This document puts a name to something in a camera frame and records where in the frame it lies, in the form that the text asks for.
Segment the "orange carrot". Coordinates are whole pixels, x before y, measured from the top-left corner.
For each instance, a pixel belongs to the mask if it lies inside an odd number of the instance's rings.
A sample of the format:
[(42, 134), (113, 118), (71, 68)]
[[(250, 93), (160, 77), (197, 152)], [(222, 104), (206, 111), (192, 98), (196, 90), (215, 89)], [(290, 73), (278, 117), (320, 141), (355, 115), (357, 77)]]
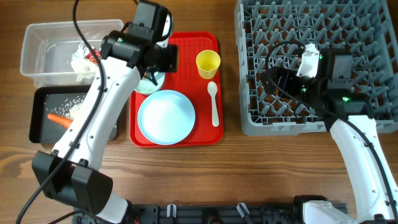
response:
[(49, 120), (53, 121), (54, 123), (57, 123), (57, 124), (63, 126), (66, 129), (68, 129), (73, 122), (72, 119), (68, 119), (63, 116), (59, 116), (57, 114), (48, 114), (47, 118)]

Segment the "white rice pile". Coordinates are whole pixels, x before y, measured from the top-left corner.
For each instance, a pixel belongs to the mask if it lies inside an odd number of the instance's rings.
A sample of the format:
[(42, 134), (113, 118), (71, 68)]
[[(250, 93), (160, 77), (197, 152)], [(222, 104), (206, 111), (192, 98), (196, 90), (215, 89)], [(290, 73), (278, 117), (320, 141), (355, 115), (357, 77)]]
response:
[(78, 114), (78, 111), (83, 104), (85, 96), (85, 94), (67, 96), (64, 100), (61, 100), (60, 106), (54, 106), (50, 112), (64, 118), (75, 119), (75, 116)]

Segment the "white red wrapper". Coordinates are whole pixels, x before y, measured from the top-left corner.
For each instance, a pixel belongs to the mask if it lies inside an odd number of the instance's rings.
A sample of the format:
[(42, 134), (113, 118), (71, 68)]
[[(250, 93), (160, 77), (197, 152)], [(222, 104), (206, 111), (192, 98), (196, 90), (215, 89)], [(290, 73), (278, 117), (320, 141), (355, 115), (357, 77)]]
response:
[(99, 72), (98, 63), (94, 55), (83, 42), (72, 53), (70, 65), (74, 72)]

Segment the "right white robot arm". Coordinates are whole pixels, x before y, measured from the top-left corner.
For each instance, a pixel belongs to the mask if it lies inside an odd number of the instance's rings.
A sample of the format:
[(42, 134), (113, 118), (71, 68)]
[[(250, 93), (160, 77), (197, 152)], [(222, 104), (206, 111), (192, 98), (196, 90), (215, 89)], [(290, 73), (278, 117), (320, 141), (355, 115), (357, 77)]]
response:
[(356, 223), (397, 223), (397, 184), (381, 148), (368, 95), (353, 90), (353, 55), (298, 42), (298, 70), (269, 66), (264, 91), (315, 110), (338, 146), (356, 200)]

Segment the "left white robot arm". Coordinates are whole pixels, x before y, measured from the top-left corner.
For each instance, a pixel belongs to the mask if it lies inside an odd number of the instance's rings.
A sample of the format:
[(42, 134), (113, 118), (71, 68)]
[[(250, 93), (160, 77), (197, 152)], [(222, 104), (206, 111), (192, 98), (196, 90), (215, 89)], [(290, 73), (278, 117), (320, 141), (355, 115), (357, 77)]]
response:
[(103, 38), (94, 54), (99, 74), (78, 115), (51, 153), (39, 151), (33, 158), (38, 193), (96, 222), (134, 221), (131, 202), (114, 193), (113, 180), (100, 167), (113, 126), (139, 82), (177, 71), (178, 48), (168, 43), (172, 30), (166, 7), (138, 1), (134, 20)]

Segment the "yellow plastic cup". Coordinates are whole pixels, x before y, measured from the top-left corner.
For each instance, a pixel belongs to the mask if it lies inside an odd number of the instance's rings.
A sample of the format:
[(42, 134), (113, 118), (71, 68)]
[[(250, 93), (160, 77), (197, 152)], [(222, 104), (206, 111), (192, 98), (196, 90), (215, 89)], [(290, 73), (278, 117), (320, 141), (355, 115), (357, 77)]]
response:
[(204, 79), (212, 79), (221, 64), (221, 57), (213, 50), (201, 51), (195, 59), (198, 73)]

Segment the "light green bowl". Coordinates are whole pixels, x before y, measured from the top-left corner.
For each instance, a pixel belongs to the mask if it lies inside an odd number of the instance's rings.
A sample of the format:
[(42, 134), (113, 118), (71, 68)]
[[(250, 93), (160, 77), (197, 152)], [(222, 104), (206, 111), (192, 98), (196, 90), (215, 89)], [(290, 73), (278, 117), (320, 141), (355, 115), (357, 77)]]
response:
[(153, 84), (148, 78), (143, 78), (138, 86), (134, 89), (135, 92), (140, 93), (142, 95), (151, 95), (162, 88), (162, 85), (165, 81), (165, 73), (164, 72), (155, 72), (154, 73), (157, 84)]

